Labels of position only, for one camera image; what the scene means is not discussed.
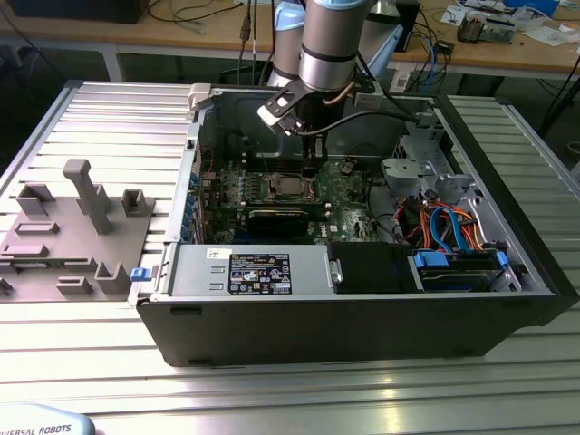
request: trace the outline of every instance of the slotted aluminum surface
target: slotted aluminum surface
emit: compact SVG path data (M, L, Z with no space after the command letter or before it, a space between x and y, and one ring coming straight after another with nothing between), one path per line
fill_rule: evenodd
M572 285L580 289L580 187L513 107L493 98L449 99ZM469 172L455 147L453 153Z
M164 92L181 92L182 103L164 105L173 109L162 114L156 111L162 99L127 110L132 94ZM88 103L85 93L100 99ZM50 181L50 169L58 170L70 155L91 156L108 190L127 183L148 189L158 205L142 263L153 263L171 183L153 175L135 181L131 174L176 171L180 148L175 138L160 143L149 133L139 143L121 144L123 135L139 134L132 130L136 123L162 136L168 134L151 125L187 125L186 93L186 86L85 83L61 120L130 130L99 144L86 136L43 140L18 177L44 180L59 195L74 195L64 183ZM103 130L95 133L106 139ZM155 159L153 167L147 158ZM11 198L3 198L4 231L17 210ZM163 362L126 304L0 304L0 402L38 401L84 412L105 435L577 433L579 337L580 311L573 309L548 327L515 333L485 358L185 369Z

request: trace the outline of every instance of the workbench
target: workbench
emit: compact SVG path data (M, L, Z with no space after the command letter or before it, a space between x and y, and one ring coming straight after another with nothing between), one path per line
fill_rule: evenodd
M15 221L26 181L76 196L62 169L85 158L110 195L135 188L156 199L140 264L159 262L190 124L188 91L107 82L64 89L0 179L0 232ZM568 245L573 258L577 247ZM102 435L580 429L578 307L517 331L483 358L448 360L173 368L123 302L0 304L0 337L0 404L86 413Z
M518 34L514 43L460 43L457 27L442 24L440 18L450 0L423 2L424 13L438 38L455 44L448 67L450 73L473 73L483 75L528 77L542 79L565 79L574 65L577 45L563 44L550 47ZM175 7L193 5L190 0L175 0ZM194 9L196 15L204 15L229 7L229 0L216 0L212 5ZM11 14L3 2L4 10ZM186 57L210 57L234 59L239 55L239 29L246 8L239 7L223 14L203 19L203 34L181 28L173 23L162 23L144 15L138 24L114 24L74 20L13 17L16 26L39 47L63 50L96 51L102 54L112 82L123 82L124 74L119 60L120 53L157 54ZM169 1L155 6L155 14L171 18ZM580 19L580 9L567 10L560 7L555 19ZM0 45L25 46L10 25L0 17ZM258 60L265 60L272 49L270 7L257 8ZM251 47L246 50L246 58ZM413 37L406 53L395 53L389 68L397 70L391 90L401 92L406 86L409 73L420 69L427 59L421 47L421 39Z

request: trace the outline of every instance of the blue clip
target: blue clip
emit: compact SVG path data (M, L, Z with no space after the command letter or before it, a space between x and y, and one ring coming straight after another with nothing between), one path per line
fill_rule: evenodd
M506 256L505 252L499 251L497 253L498 262L502 269L506 270L509 266L508 256Z
M133 267L133 270L130 271L130 280L132 283L143 283L151 279L151 269L146 267Z
M418 269L423 267L449 267L450 262L443 252L419 251L413 256L413 261Z

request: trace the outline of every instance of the warning label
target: warning label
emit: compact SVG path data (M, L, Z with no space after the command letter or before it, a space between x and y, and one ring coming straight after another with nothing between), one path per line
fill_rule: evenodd
M291 295L288 254L232 254L229 284L232 295Z

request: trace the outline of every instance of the black box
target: black box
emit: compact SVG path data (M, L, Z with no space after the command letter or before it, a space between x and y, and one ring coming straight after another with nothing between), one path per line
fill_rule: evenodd
M8 0L15 15L135 24L149 0Z
M419 0L397 0L397 10L401 16L399 24L402 26L402 34L395 52L404 53L407 51L407 46L409 45L409 40L411 39L411 33L413 31L413 26L415 25L415 20L417 19L417 14L419 13Z

